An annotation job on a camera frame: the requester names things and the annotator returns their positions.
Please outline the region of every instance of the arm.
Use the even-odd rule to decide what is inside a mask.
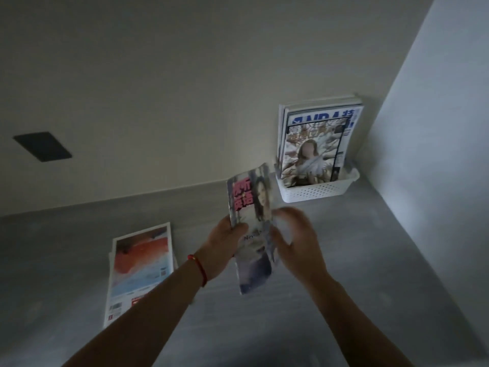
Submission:
[[[217,277],[232,257],[246,224],[231,229],[221,220],[195,253],[209,280]],[[186,261],[135,306],[99,333],[63,366],[149,367],[180,321],[203,277],[195,260]]]
[[[412,366],[403,353],[355,305],[327,272],[316,233],[298,209],[274,211],[290,226],[288,245],[277,228],[272,239],[284,265],[305,286],[323,315],[350,366]]]

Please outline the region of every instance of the white plastic basket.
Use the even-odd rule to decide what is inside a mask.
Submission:
[[[341,180],[287,188],[284,186],[282,179],[278,178],[277,175],[278,173],[275,173],[280,195],[284,202],[287,203],[339,196],[346,192],[351,183],[360,178],[358,170],[355,167],[352,167],[351,171],[345,174]]]

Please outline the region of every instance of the stack of magazines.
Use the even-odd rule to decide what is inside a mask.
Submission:
[[[279,105],[277,175],[286,187],[336,181],[363,110],[354,95]]]
[[[104,328],[176,269],[170,223],[113,239]]]
[[[270,239],[273,224],[271,185],[266,163],[227,181],[231,226],[248,224],[234,254],[241,294],[261,286],[271,276],[278,255]]]

